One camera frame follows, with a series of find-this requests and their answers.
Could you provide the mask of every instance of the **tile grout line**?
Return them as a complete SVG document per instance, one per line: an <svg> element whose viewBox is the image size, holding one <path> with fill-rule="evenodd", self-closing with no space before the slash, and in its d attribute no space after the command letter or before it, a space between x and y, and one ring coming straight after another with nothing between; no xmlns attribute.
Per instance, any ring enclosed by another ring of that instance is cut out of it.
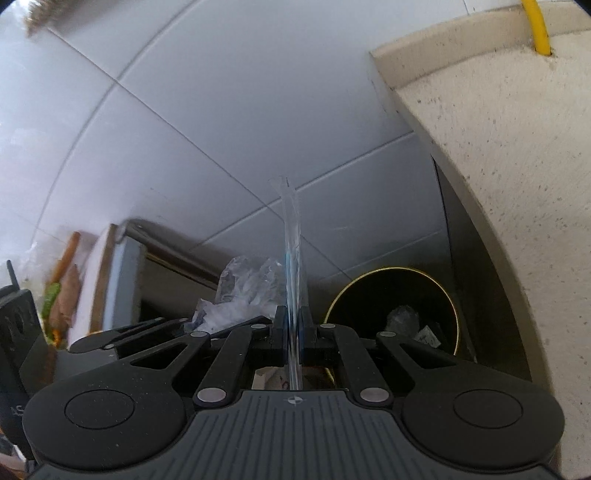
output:
<svg viewBox="0 0 591 480"><path fill-rule="evenodd" d="M185 7L184 10L187 10L190 6L195 5L196 3L203 1L203 0L194 0L193 3L191 3L188 7ZM180 16L183 12L181 11L181 13L179 13L175 18L173 18L168 25L170 25L178 16ZM161 34L164 31L164 28L158 33L156 34L154 37L158 36L159 34ZM264 206L268 206L270 207L273 203L279 201L280 199L274 199L270 202L264 202L261 198L259 198L258 195L256 195L254 192L252 192L249 188L247 188L241 181L239 181L236 177L234 177L233 175L230 174L230 172L228 172L225 168L223 168L217 161L215 161L212 157L210 157L208 154L206 154L201 147L199 147L196 143L194 143L189 137L187 137L184 133L182 133L180 130L178 130L174 125L172 125L170 122L168 122L165 118L163 118L158 112L156 112L155 110L153 110L152 107L150 107L147 103L145 103L141 98L139 98L136 94L134 94L133 92L131 92L127 87L125 87L123 84L120 83L120 80L122 79L123 75L126 73L126 71L130 68L131 64L135 61L135 59L137 59L139 57L139 55L148 47L148 45L152 42L152 40L150 42L148 42L148 44L146 44L146 47L144 47L140 53L138 53L134 59L130 62L130 64L123 69L123 71L121 72L121 74L115 78L113 76L111 76L109 73L105 72L103 69L101 69L96 63L94 63L91 59L89 59L87 56L85 56L81 51L79 51L78 49L74 48L72 45L70 45L66 40L64 40L63 38L61 38L59 35L57 35L55 32L53 32L52 30L50 30L50 32L52 34L54 34L57 38L59 38L62 42L64 42L66 45L68 45L70 48L72 48L74 51L78 52L81 56L83 56L84 58L86 58L86 60L88 60L89 62L91 62L95 67L97 67L100 71L104 72L104 74L106 74L109 78L111 78L114 82L117 83L118 86L120 86L121 88L123 88L123 90L125 90L127 93L129 93L133 98L135 98L138 102L140 102L142 105L144 105L148 110L150 110L154 115L156 115L158 118L160 118L163 122L165 122L170 128L172 128L173 130L175 130L175 132L177 132L179 135L181 135L185 140L187 140L192 146L194 146L195 148L197 148L203 155L205 155L209 160L211 160L214 164L216 164L219 168L221 168L221 170L226 173L226 175L228 175L232 180L238 182L247 192L249 192L251 195L253 195L253 197L255 197L257 200L259 200L259 202L261 202L262 205ZM334 173L335 171L338 171L338 169L340 168L345 168L347 167L349 164L355 162L355 161L360 161L363 160L364 157L367 157L371 154L374 154L376 152L378 152L380 149L382 148L386 148L387 146L389 146L390 144L393 144L395 142L398 141L402 141L404 139L406 139L407 137L410 137L412 134L414 133L414 130L411 130L410 132L406 132L398 137L395 137L391 140L388 140L387 142L372 148L371 150L368 150L365 153L362 153L361 155L358 155L357 157L351 158L350 160L347 160L345 163L336 166L335 168L324 172L323 174L303 183L302 185L300 185L299 187L297 187L295 190L298 192L299 190L303 189L304 187L307 187L308 185L321 180L322 178L326 177L329 174ZM202 243L205 243L207 240L209 240L210 238L214 237L215 235L222 233L224 230L226 230L227 228L229 228L232 225L229 225L228 227L226 227L225 229L220 230L219 232L216 232L214 235L208 237L207 239L205 239L203 242L195 245L198 246Z"/></svg>
<svg viewBox="0 0 591 480"><path fill-rule="evenodd" d="M322 178L324 178L324 177L325 177L325 176L327 176L328 174L330 174L330 173L333 173L333 172L337 171L337 170L338 170L338 169L340 169L340 168L345 168L346 166L348 166L349 164L351 164L351 163L353 163L353 162L355 162L355 161L357 161L357 160L363 160L363 158L364 158L364 157L367 157L367 156L369 156L369 155L371 155L371 154L374 154L374 153L376 153L377 151L379 151L379 150L381 150L381 149L383 149L383 148L386 148L386 147L387 147L387 146L389 146L390 144L393 144L393 143L396 143L396 142L398 142L398 141L404 140L404 139L406 139L407 137L410 137L412 134L414 134L414 131L413 131L413 130L411 130L410 132L407 132L407 133L405 133L405 134L402 134L402 135L400 135L399 137L396 137L396 138L394 138L393 140L390 140L390 141L388 141L388 142L386 142L386 143L384 143L384 144L382 144L382 145L380 145L380 146L378 146L378 147L376 147L376 148L373 148L373 149L369 150L368 152L366 152L366 153L363 153L363 154L361 154L361 155L359 155L359 156L357 156L357 157L355 157L355 158L353 158L353 159L349 160L348 162L346 162L346 163L344 163L344 164L342 164L342 165L339 165L338 167L335 167L335 168L333 168L332 170L330 170L330 171L328 171L328 172L325 172L325 173L323 173L322 175L320 175L320 176L316 177L315 179L312 179L312 180L310 180L310 181L308 181L308 182L306 182L306 183L302 184L301 186L297 187L297 188L295 189L295 191L296 191L296 192L299 192L299 191L300 191L301 189L303 189L304 187L306 187L306 186L308 186L308 185L310 185L310 184L312 184L312 183L314 183L314 182L316 182L316 181L319 181L319 180L321 180ZM271 208L271 205L273 205L273 204L275 204L275 203L279 203L280 201L281 201L281 199L279 198L279 199L275 199L275 200L273 200L272 202L269 202L269 203L264 203L264 207L262 207L262 208L259 208L258 210L255 210L254 212L250 213L249 215L246 215L245 217L241 218L240 220L237 220L237 221L236 221L236 222L234 222L233 224L231 224L231 225L228 225L226 228L223 228L223 229L222 229L222 230L220 230L219 232L216 232L216 233L214 233L213 235L211 235L210 237L206 238L206 239L205 239L205 240L203 240L202 242L199 242L199 243L197 243L197 244L193 245L193 246L191 247L191 249L197 248L199 245L203 245L203 244L205 244L206 242L209 242L209 241L210 241L210 240L212 240L214 237L216 237L216 236L218 236L218 235L221 235L222 233L226 232L227 230L230 230L230 228L234 227L234 226L235 226L237 223L239 223L239 222L242 222L243 220L245 220L245 219L249 218L250 216L253 216L254 214L256 214L256 213L258 213L258 212L262 211L262 210L263 210L265 207L266 207L266 208L268 208L268 209L269 209L269 210L270 210L270 211L271 211L271 212L272 212L274 215L278 216L278 217L281 219L281 221L283 221L283 218L281 217L281 215L277 214L277 213L276 213L276 212L273 210L273 208ZM308 240L308 239L307 239L305 236L303 236L303 235L302 235L302 238L304 238L304 240L306 240L306 241L307 241L307 242L310 244L310 246L311 246L311 247L313 247L313 248L314 248L314 249L315 249L315 250L316 250L316 251L317 251L317 252L318 252L318 253L319 253L321 256L323 256L323 257L324 257L324 258L325 258L325 259L326 259L326 260L327 260L327 261L328 261L328 262L329 262L329 263L330 263L332 266L334 266L334 267L335 267L335 268L337 268L337 269L338 269L338 270L339 270L341 273L343 273L343 274L345 274L345 275L346 275L346 273L345 273L345 271L344 271L344 270L342 270L342 269L341 269L341 268L339 268L337 265L335 265L335 264L332 262L332 260L330 260L330 259L328 258L328 256L327 256L327 255L325 255L325 254L324 254L324 253L323 253L323 252L322 252L322 251L321 251L321 250L320 250L318 247L316 247L316 246L315 246L315 245L314 245L312 242L310 242L310 241L309 241L309 240Z"/></svg>
<svg viewBox="0 0 591 480"><path fill-rule="evenodd" d="M394 253L402 250L403 248L411 247L411 246L413 246L413 245L415 245L415 244L417 244L419 242L422 242L423 240L426 240L428 238L431 238L432 236L435 236L435 235L437 235L439 233L442 233L444 231L445 231L445 229L441 228L441 229L437 230L436 232L432 232L432 233L429 233L428 235L424 235L421 238L417 238L416 240L413 240L412 242L409 242L407 244L404 244L401 247L395 248L394 250L390 250L390 252L386 252L386 253L384 253L382 255L378 255L377 257L370 258L369 260L366 260L365 262L361 262L361 263L358 263L357 265L353 265L352 267L347 268L343 273L348 276L348 274L346 273L347 270L353 270L354 268L358 268L361 265L364 265L364 264L369 263L369 262L373 262L374 260L377 260L378 258L382 258L382 257L385 257L386 255L394 254Z"/></svg>
<svg viewBox="0 0 591 480"><path fill-rule="evenodd" d="M185 5L179 12L177 12L162 28L160 28L153 36L150 38L146 44L137 52L136 55L129 61L129 63L125 66L121 73L117 75L117 82L119 83L120 80L123 80L125 74L127 74L128 70L133 66L133 64L144 54L146 50L148 50L162 35L164 35L165 31L168 30L169 27L172 26L177 20L179 20L182 16L184 16L190 9L195 7L198 3L204 0L192 0L189 4Z"/></svg>
<svg viewBox="0 0 591 480"><path fill-rule="evenodd" d="M278 213L277 213L275 210L273 210L271 207L267 206L267 208L268 208L268 209L269 209L269 210L270 210L270 211L273 213L273 215L275 215L275 216L279 217L279 219L280 219L280 220L281 220L283 223L285 223L285 222L284 222L284 220L283 220L283 217L282 217L281 215L279 215L279 214L278 214ZM311 247L312 247L314 250L316 250L316 253L318 253L318 254L319 254L319 255L320 255L322 258L324 258L324 259L325 259L325 260L326 260L326 261L327 261L329 264L331 264L333 267L335 267L335 268L336 268L336 269L337 269L339 272L341 272L341 273L345 273L345 272L343 272L343 271L342 271L342 270L341 270L341 269L340 269L340 268L339 268L337 265L335 265L335 264L333 263L333 261L332 261L330 258L328 258L328 257L327 257L327 256L326 256L326 255L325 255L323 252L321 252L321 250L320 250L320 249L319 249L317 246L315 246L315 245L314 245L312 242L310 242L310 241L309 241L309 240L308 240L308 239L307 239L307 238L306 238L304 235L300 234L300 237L301 237L301 238L303 238L303 239L304 239L306 242L308 242L308 244L309 244L309 245L310 245L310 246L311 246Z"/></svg>
<svg viewBox="0 0 591 480"><path fill-rule="evenodd" d="M111 83L111 85L109 86L109 88L107 89L107 91L105 92L105 94L101 97L101 99L96 104L96 106L93 109L93 111L91 111L90 115L88 116L88 119L86 119L86 122L84 122L84 124L82 125L80 131L74 137L74 140L72 142L72 145L68 149L68 152L66 153L66 155L64 157L64 160L61 162L60 168L57 170L57 174L56 174L55 178L53 179L53 182L51 184L51 187L49 188L49 192L47 192L47 197L45 199L45 202L43 203L43 207L41 208L41 212L39 214L39 218L37 220L37 223L35 224L35 232L39 229L39 226L41 225L41 220L43 218L43 215L45 215L45 210L47 209L47 206L49 205L49 200L51 199L51 195L53 194L53 190L56 188L56 185L57 185L57 182L59 181L59 178L61 176L61 173L63 172L66 164L70 160L70 157L74 153L74 150L78 146L78 143L80 142L80 139L82 139L82 136L84 136L84 133L88 129L90 123L92 123L92 121L94 120L94 118L95 118L96 114L98 113L100 107L103 105L103 103L105 103L106 98L109 96L109 94L111 93L111 91L113 91L113 88L115 88L115 85L117 85L116 82L112 82Z"/></svg>
<svg viewBox="0 0 591 480"><path fill-rule="evenodd" d="M88 128L91 120L95 117L95 115L97 114L98 110L100 109L100 107L103 105L104 101L106 100L106 97L108 96L108 94L113 90L113 88L115 87L115 85L118 85L119 87L123 88L123 90L125 90L127 93L129 93L133 98L135 98L138 102L140 102L142 105L144 105L148 110L150 110L154 115L156 115L158 118L160 118L164 123L166 123L170 128L172 128L175 132L177 132L179 135L181 135L185 140L187 140L191 145L193 145L195 148L197 148L197 150L199 150L206 158L208 158L211 162L213 162L218 168L220 168L224 173L226 173L226 175L228 175L232 180L234 180L235 182L237 182L240 186L242 186L247 192L249 192L251 195L253 195L254 198L256 198L259 202L261 202L261 207L254 210L253 212L249 213L248 215L244 216L241 219L238 219L236 222L234 222L233 224L227 226L226 228L223 228L222 230L220 230L219 232L214 233L213 235L211 235L210 237L206 238L203 241L199 241L196 242L195 244L191 244L189 246L189 251L194 250L195 248L197 248L199 245L203 245L206 242L210 241L211 239L213 239L214 237L224 233L225 231L229 230L230 228L232 228L233 226L235 226L236 224L238 224L239 222L242 222L243 220L246 220L247 218L256 215L257 213L261 212L262 210L264 210L265 208L268 208L275 216L278 216L281 220L283 220L283 218L278 215L277 213L275 213L275 211L270 207L273 203L280 201L280 199L275 199L269 203L263 202L254 192L252 192L249 188L247 188L242 182L240 182L237 178L235 178L233 175L230 174L230 172L228 172L225 168L223 168L218 162L216 162L212 157L210 157L209 155L207 155L197 144L195 144L190 138L188 138L186 135L184 135L181 131L179 131L174 125L172 125L170 122L168 122L165 118L163 118L158 112L156 112L155 110L153 110L149 105L147 105L142 99L140 99L137 95L135 95L134 93L132 93L130 90L128 90L124 85L121 84L121 80L123 79L123 77L127 74L127 72L129 71L129 69L132 67L132 65L143 55L143 53L151 46L155 43L155 41L160 38L165 30L167 30L171 24L173 24L174 22L176 22L180 17L182 17L190 8L192 8L193 6L197 5L201 0L193 0L193 2L189 3L187 6L185 6L180 12L178 12L174 17L172 17L171 20L169 20L168 23L166 23L165 26L163 26L160 30L158 30L154 36L146 43L145 46L143 46L143 48L131 59L131 61L125 66L125 68L121 71L121 73L117 76L117 77L113 77L111 76L108 72L104 71L102 68L100 68L95 62L93 62L90 58L88 58L86 55L84 55L81 51L79 51L78 49L76 49L75 47L73 47L70 43L68 43L65 39L63 39L61 36L59 36L56 32L54 32L53 30L48 30L49 32L51 32L53 35L55 35L57 38L59 38L63 43L65 43L66 45L68 45L70 48L72 48L74 51L76 51L77 53L79 53L82 57L84 57L86 60L88 60L89 62L91 62L96 68L98 68L100 71L102 71L105 75L107 75L108 78L113 80L113 84L110 86L110 88L107 90L107 93L104 95L104 97L99 101L97 107L93 110L93 112L90 114L89 119L87 120L87 122L82 126L82 129L80 131L80 133L76 136L76 138L74 139L74 142L72 144L72 147L69 149L68 153L66 154L66 159L63 161L62 165L60 166L60 169L56 175L56 178L54 179L53 184L51 185L50 191L47 195L46 201L43 205L43 208L41 209L41 213L39 215L39 220L37 221L37 224L35 226L35 231L39 228L39 225L41 223L41 219L43 218L43 214L45 213L45 209L47 208L47 205L49 203L51 194L53 193L53 190L57 184L57 181L61 175L61 172L63 171L68 159L70 158L73 150L76 148L78 142L80 141L83 133L85 132L85 130ZM410 132L407 132L405 134L400 135L399 137L396 137L392 140L389 140L386 143L383 143L382 145L379 145L355 158L352 158L351 160L343 163L342 165L339 165L327 172L324 172L322 175L319 175L318 177L309 180L308 182L305 182L304 184L300 185L299 187L296 188L296 191L299 192L300 190L302 190L303 188L317 182L320 181L321 179L323 179L324 177L328 176L329 174L332 174L334 172L337 172L339 169L345 168L347 166L349 166L350 164L354 163L355 161L361 161L363 160L365 157L368 157L369 155L372 155L378 151L380 151L383 148L388 147L389 145L398 142L398 141L402 141L404 139L406 139L407 137L410 137L412 134L414 134L414 131L411 130ZM343 273L344 275L346 275L345 271L342 270L341 268L339 268L337 265L335 265L320 249L318 249L318 247L316 247L312 242L310 242L306 237L304 237L302 235L302 238L308 242L308 244L314 249L316 250L316 252L321 255L330 265L332 265L333 267L335 267L339 272Z"/></svg>
<svg viewBox="0 0 591 480"><path fill-rule="evenodd" d="M349 167L351 164L357 162L357 161L362 161L364 160L366 157L369 157L370 155L374 155L375 153L384 150L386 148L388 148L390 145L398 143L399 141L403 141L406 140L408 137L411 137L412 135L414 135L414 130L411 130L410 132L406 132L405 134L400 135L399 137L393 138L392 140L388 140L386 143L383 143L365 153L362 153L361 155L352 158L351 160L347 161L346 163L343 163L342 165L339 165L335 168L333 168L332 170L329 170L325 173L323 173L322 175L319 175L318 177L316 177L315 179L309 180L306 183L303 183L302 185L300 185L299 187L297 187L295 190L297 192L299 192L300 190L303 190L305 187L312 185L320 180L323 180L325 177L327 177L328 175L331 175L339 170L344 170L345 168ZM275 199L272 202L270 202L268 205L272 205L273 203L277 202L277 200L279 199Z"/></svg>

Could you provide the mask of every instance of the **yellow cable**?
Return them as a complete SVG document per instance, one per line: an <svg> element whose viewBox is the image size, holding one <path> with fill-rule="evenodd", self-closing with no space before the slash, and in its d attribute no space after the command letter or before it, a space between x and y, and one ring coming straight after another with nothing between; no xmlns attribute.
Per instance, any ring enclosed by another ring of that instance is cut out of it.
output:
<svg viewBox="0 0 591 480"><path fill-rule="evenodd" d="M537 53L549 57L550 51L550 39L548 37L548 31L546 30L546 24L544 22L544 15L536 0L521 0L523 8L530 21L531 33L534 37L534 47Z"/></svg>

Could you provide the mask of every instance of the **gold rim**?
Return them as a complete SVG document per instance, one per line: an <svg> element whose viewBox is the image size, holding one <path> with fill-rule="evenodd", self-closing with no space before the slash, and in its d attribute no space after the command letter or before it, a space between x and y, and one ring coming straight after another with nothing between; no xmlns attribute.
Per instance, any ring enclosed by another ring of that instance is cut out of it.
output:
<svg viewBox="0 0 591 480"><path fill-rule="evenodd" d="M416 273L421 274L423 277L427 277L429 280L431 280L435 285L437 285L439 287L439 289L445 294L445 296L449 300L449 304L452 306L453 316L456 319L456 346L453 349L453 354L454 355L457 355L457 351L460 348L460 320L459 320L458 315L457 315L456 306L453 304L452 298L449 296L449 294L447 293L446 289L443 288L443 286L437 280L435 280L431 275L426 274L425 272L423 272L421 270L417 270L416 268L411 268L411 267L383 267L383 268L378 268L377 270L372 270L371 272L364 273L360 277L357 277L355 280L353 280L345 288L343 288L343 290L341 290L339 292L339 294L333 300L333 303L330 304L329 311L326 313L326 316L324 317L324 321L322 323L326 323L328 321L328 318L330 316L330 312L332 312L332 309L334 308L335 304L339 301L339 298L341 298L341 296L347 291L347 289L351 285L357 283L362 278L365 278L365 277L367 277L369 275L372 275L374 273L381 272L381 271L384 271L384 270L410 270L412 272L416 272Z"/></svg>

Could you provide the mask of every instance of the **clear plastic bag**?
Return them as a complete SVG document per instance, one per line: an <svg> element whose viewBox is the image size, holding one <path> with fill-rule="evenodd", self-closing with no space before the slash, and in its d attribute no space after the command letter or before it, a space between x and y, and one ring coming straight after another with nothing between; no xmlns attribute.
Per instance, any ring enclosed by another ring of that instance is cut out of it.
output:
<svg viewBox="0 0 591 480"><path fill-rule="evenodd" d="M272 258L236 257L220 276L215 302L197 304L192 327L215 333L260 315L272 319L284 303L283 265Z"/></svg>
<svg viewBox="0 0 591 480"><path fill-rule="evenodd" d="M388 313L384 330L413 338L420 328L421 319L418 313L408 305L400 305Z"/></svg>

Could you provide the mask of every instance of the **ribbed black surface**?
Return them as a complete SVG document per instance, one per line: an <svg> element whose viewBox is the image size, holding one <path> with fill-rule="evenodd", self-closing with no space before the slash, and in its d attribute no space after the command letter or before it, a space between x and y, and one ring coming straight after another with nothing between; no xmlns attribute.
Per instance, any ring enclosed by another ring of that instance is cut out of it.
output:
<svg viewBox="0 0 591 480"><path fill-rule="evenodd" d="M109 473L45 466L30 478L555 480L543 468L480 475L441 465L409 443L389 413L357 407L341 391L247 391L230 407L199 413L170 450L141 465Z"/></svg>

